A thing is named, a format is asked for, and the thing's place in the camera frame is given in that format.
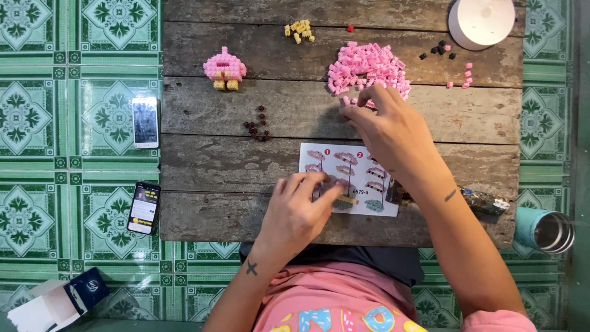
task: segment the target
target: dark shorts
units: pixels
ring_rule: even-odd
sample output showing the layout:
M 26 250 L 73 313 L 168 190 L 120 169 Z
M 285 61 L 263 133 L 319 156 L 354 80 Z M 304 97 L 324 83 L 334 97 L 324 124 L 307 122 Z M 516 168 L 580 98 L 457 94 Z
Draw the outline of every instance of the dark shorts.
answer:
M 242 242 L 240 245 L 242 264 L 250 249 L 250 242 Z M 310 265 L 321 262 L 365 265 L 409 287 L 424 280 L 418 248 L 308 245 L 287 265 Z

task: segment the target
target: cardboard box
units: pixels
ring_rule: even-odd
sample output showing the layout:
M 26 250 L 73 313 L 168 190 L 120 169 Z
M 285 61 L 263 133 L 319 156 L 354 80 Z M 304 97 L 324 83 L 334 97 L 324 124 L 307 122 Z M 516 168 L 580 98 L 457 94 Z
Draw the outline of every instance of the cardboard box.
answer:
M 97 268 L 69 281 L 45 281 L 29 293 L 34 300 L 8 312 L 18 332 L 59 331 L 110 294 Z

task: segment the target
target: partially built block figure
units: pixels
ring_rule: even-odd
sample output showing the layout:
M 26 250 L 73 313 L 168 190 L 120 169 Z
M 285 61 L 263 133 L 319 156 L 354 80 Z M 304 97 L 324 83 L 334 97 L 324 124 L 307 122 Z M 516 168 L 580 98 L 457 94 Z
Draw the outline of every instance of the partially built block figure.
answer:
M 221 53 L 217 54 L 203 64 L 205 75 L 213 81 L 216 90 L 238 90 L 238 82 L 246 76 L 246 66 L 236 56 L 227 53 L 227 47 L 221 47 Z

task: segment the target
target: wooden table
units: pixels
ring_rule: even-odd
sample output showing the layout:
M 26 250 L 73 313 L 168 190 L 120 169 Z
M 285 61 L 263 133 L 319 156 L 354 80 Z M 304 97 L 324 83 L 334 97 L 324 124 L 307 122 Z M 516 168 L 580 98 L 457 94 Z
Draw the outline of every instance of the wooden table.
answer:
M 473 52 L 447 32 L 453 0 L 174 0 L 164 7 L 162 208 L 160 236 L 174 241 L 252 241 L 278 177 L 297 172 L 299 143 L 361 144 L 326 89 L 328 66 L 345 42 L 391 45 L 407 64 L 409 103 L 426 119 L 458 185 L 514 200 L 518 191 L 519 118 L 525 0 L 518 22 L 497 45 Z M 283 26 L 309 19 L 315 43 L 297 45 Z M 346 27 L 354 25 L 353 33 Z M 455 60 L 429 50 L 446 40 Z M 227 46 L 248 69 L 239 92 L 219 92 L 202 64 Z M 427 53 L 421 61 L 418 56 Z M 473 62 L 469 89 L 464 65 Z M 242 123 L 267 108 L 270 142 Z M 498 248 L 510 246 L 514 211 L 478 215 Z M 432 245 L 415 204 L 397 218 L 335 213 L 317 243 Z

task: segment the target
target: wrist tattoo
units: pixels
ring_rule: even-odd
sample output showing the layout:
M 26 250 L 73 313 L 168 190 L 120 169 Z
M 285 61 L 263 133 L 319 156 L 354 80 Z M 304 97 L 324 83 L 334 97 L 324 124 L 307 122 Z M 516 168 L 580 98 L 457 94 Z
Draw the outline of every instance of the wrist tattoo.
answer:
M 252 271 L 252 274 L 254 274 L 254 276 L 257 276 L 258 273 L 256 273 L 256 265 L 258 265 L 257 263 L 254 264 L 250 264 L 250 260 L 246 260 L 246 263 L 248 264 L 248 270 L 246 270 L 246 274 L 249 274 L 250 271 Z
M 453 189 L 453 191 L 451 191 L 451 193 L 447 197 L 444 198 L 445 203 L 448 202 L 448 200 L 451 199 L 455 195 L 456 192 L 457 192 L 457 189 Z

